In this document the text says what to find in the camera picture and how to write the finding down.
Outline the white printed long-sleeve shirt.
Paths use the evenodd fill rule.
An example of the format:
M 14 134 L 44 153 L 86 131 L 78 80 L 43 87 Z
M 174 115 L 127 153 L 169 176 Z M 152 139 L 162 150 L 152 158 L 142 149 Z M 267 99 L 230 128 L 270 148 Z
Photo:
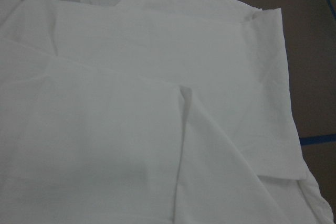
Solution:
M 1 223 L 333 223 L 281 9 L 1 0 Z

